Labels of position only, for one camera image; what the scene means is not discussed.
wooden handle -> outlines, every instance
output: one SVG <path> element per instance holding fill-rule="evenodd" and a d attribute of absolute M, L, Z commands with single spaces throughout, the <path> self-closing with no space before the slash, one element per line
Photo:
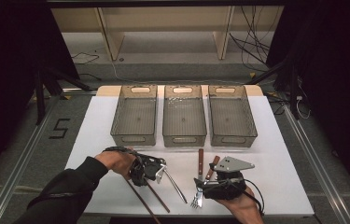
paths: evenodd
<path fill-rule="evenodd" d="M 198 159 L 198 175 L 202 175 L 202 173 L 203 173 L 203 148 L 200 148 L 198 150 L 198 155 L 199 155 L 199 159 Z"/>
<path fill-rule="evenodd" d="M 219 156 L 215 156 L 215 159 L 213 160 L 212 163 L 214 165 L 217 165 L 219 161 L 220 161 L 220 157 Z M 214 171 L 212 169 L 209 169 L 209 172 L 207 172 L 207 175 L 206 175 L 206 177 L 204 179 L 205 180 L 210 180 L 210 178 L 212 177 L 213 172 Z"/>

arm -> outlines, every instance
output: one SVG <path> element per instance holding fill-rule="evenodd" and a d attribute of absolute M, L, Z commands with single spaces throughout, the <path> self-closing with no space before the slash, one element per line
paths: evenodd
<path fill-rule="evenodd" d="M 99 180 L 108 170 L 129 179 L 134 159 L 133 155 L 116 151 L 88 157 L 76 170 L 67 169 L 56 175 L 15 223 L 77 223 Z M 63 193 L 73 193 L 74 196 L 47 198 L 48 195 Z"/>
<path fill-rule="evenodd" d="M 254 193 L 250 187 L 247 187 L 245 191 L 254 197 Z M 244 194 L 229 201 L 217 200 L 217 202 L 228 208 L 236 219 L 243 224 L 263 223 L 256 203 Z"/>

plastic bin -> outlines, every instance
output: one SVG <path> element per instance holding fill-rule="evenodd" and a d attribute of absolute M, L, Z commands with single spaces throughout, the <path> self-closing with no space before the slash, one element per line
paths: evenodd
<path fill-rule="evenodd" d="M 165 86 L 162 129 L 165 146 L 203 147 L 206 133 L 201 86 Z"/>
<path fill-rule="evenodd" d="M 245 86 L 209 86 L 212 147 L 251 147 L 258 136 Z"/>
<path fill-rule="evenodd" d="M 110 134 L 117 146 L 156 144 L 157 86 L 122 86 Z"/>

metal fork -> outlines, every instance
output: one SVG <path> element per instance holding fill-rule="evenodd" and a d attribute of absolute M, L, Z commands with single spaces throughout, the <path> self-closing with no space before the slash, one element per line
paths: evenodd
<path fill-rule="evenodd" d="M 202 180 L 203 177 L 203 148 L 198 150 L 198 179 Z M 202 202 L 203 190 L 197 188 L 194 199 L 192 200 L 191 207 L 198 208 L 199 204 Z"/>
<path fill-rule="evenodd" d="M 199 207 L 198 201 L 202 198 L 202 196 L 203 196 L 202 189 L 197 188 L 197 193 L 195 194 L 194 199 L 192 200 L 191 207 L 198 208 Z"/>
<path fill-rule="evenodd" d="M 218 164 L 218 161 L 220 160 L 219 156 L 215 156 L 215 159 L 213 160 L 213 164 L 216 165 Z M 206 177 L 204 178 L 203 184 L 205 185 L 207 182 L 209 182 L 210 177 L 212 177 L 213 170 L 209 169 L 209 172 L 207 172 Z M 202 199 L 203 199 L 203 190 L 200 188 L 197 188 L 197 193 L 194 196 L 194 199 L 192 200 L 191 207 L 193 208 L 198 208 L 202 207 Z"/>

white tabletop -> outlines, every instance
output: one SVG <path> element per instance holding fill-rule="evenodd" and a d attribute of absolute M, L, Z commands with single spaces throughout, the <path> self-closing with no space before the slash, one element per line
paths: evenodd
<path fill-rule="evenodd" d="M 256 123 L 258 137 L 251 148 L 223 148 L 210 146 L 209 119 L 206 92 L 203 103 L 206 115 L 207 136 L 204 144 L 203 176 L 208 171 L 208 163 L 218 155 L 231 156 L 255 164 L 254 169 L 244 170 L 245 179 L 254 182 L 265 201 L 266 216 L 312 216 L 314 211 L 302 187 L 294 164 L 279 131 L 273 112 L 264 96 L 249 96 L 249 103 Z M 188 200 L 185 204 L 175 191 L 169 178 L 164 175 L 161 183 L 150 182 L 171 210 L 167 213 L 148 187 L 135 187 L 152 212 L 168 217 L 229 217 L 231 213 L 213 200 L 203 199 L 203 208 L 189 206 L 195 192 L 194 177 L 198 173 L 199 147 L 165 147 L 162 138 L 163 95 L 158 95 L 157 144 L 154 147 L 135 147 L 140 153 L 164 158 L 168 172 Z M 77 168 L 87 156 L 95 156 L 106 147 L 115 145 L 110 135 L 111 124 L 116 112 L 118 97 L 94 96 L 81 125 L 66 168 Z M 254 190 L 257 199 L 260 196 Z M 100 181 L 86 208 L 87 213 L 109 214 L 110 216 L 146 217 L 148 211 L 139 201 L 122 176 L 109 172 Z"/>

